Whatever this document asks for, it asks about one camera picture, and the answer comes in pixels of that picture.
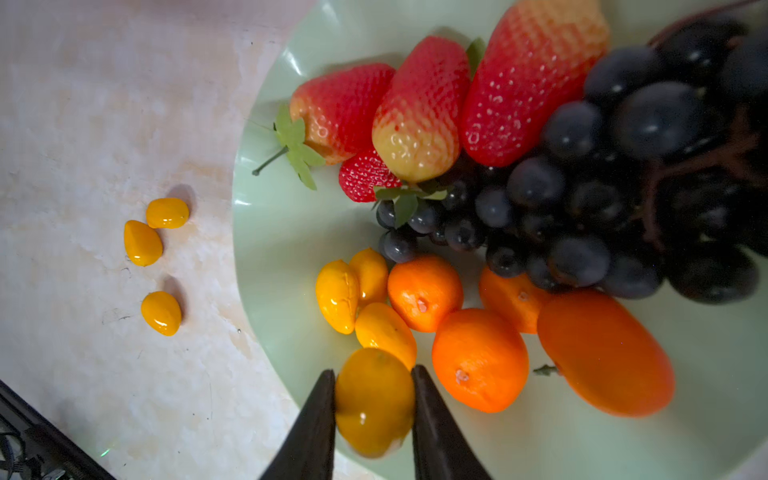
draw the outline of yellow fruit on table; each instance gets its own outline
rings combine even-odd
[[[360,282],[360,306],[386,301],[386,281],[389,268],[381,254],[366,248],[349,261]]]
[[[336,379],[336,425],[355,451],[378,458],[396,450],[413,427],[411,374],[393,354],[360,349]]]
[[[158,198],[147,207],[147,225],[152,228],[178,228],[189,217],[189,207],[178,198]]]
[[[125,253],[138,266],[149,266],[163,254],[163,242],[157,232],[146,223],[136,220],[125,222],[123,231]]]
[[[355,331],[360,283],[352,267],[343,260],[325,265],[317,276],[315,294],[320,312],[337,332]]]
[[[153,292],[141,302],[141,316],[165,336],[173,336],[181,325],[181,308],[173,295]]]
[[[375,348],[396,356],[412,369],[416,364],[416,339],[405,320],[385,303],[371,303],[360,311],[355,323],[357,340],[364,348]]]

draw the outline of strawberry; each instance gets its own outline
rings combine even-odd
[[[462,112],[462,146],[505,167],[538,142],[549,116],[581,98],[608,47],[597,0],[520,0],[496,25]]]
[[[341,165],[339,185],[355,202],[376,201],[374,187],[400,187],[402,182],[384,165],[376,150],[370,148]]]
[[[459,115],[469,63],[454,41],[427,37],[395,73],[373,120],[373,145],[401,180],[445,173],[461,152]]]
[[[304,143],[326,159],[343,162],[371,148],[371,125],[395,69],[361,65],[313,78],[293,92],[290,116],[304,119]]]

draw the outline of plate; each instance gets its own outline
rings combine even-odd
[[[664,25],[714,0],[604,2],[615,45],[641,43]],[[234,252],[243,305],[261,346],[301,405],[320,371],[337,372],[359,344],[331,329],[314,286],[332,260],[378,244],[369,204],[354,204],[338,185],[338,166],[315,169],[305,188],[287,161],[259,177],[251,171],[280,149],[271,126],[280,104],[308,78],[371,60],[398,66],[422,38],[438,34],[464,46],[488,40],[510,2],[502,0],[321,0],[296,28],[270,70],[243,133],[233,180]],[[465,306],[479,306],[482,262],[437,250],[462,273]],[[765,259],[758,260],[763,272]],[[723,478],[768,435],[768,280],[746,302],[703,306],[668,285],[624,303],[668,352],[677,392],[646,419],[605,415],[559,378],[530,377],[517,401],[487,415],[440,387],[475,453],[496,479],[711,480]],[[431,370],[433,335],[416,333],[419,363]],[[548,357],[525,335],[531,367]],[[410,435],[396,453],[365,460],[339,437],[337,448],[385,478],[413,478]]]

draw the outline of black object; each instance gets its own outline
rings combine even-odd
[[[13,474],[22,480],[114,480],[3,382],[0,382],[0,455],[2,480]]]
[[[424,366],[411,371],[416,388],[413,463],[416,480],[491,480],[458,429]]]
[[[320,374],[286,441],[261,475],[261,480],[330,480],[333,477],[335,385],[333,370]]]

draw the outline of green stem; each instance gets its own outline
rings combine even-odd
[[[558,367],[551,366],[551,365],[543,365],[533,371],[534,375],[540,375],[540,376],[550,376],[553,373],[560,375],[560,370],[558,370]]]
[[[286,154],[286,153],[288,153],[288,147],[283,147],[283,148],[282,148],[282,149],[281,149],[279,152],[277,152],[277,153],[276,153],[276,154],[274,154],[272,157],[270,157],[270,159],[269,159],[269,160],[265,161],[265,162],[264,162],[263,164],[261,164],[261,165],[260,165],[260,166],[259,166],[259,167],[258,167],[256,170],[254,170],[254,171],[252,172],[252,173],[253,173],[253,175],[255,175],[255,176],[257,176],[257,177],[258,177],[258,176],[259,176],[259,174],[261,173],[261,171],[262,171],[262,170],[264,170],[264,168],[266,168],[266,166],[267,166],[267,165],[271,164],[272,162],[274,162],[274,161],[275,161],[275,160],[277,160],[278,158],[282,157],[282,156],[283,156],[284,154]]]

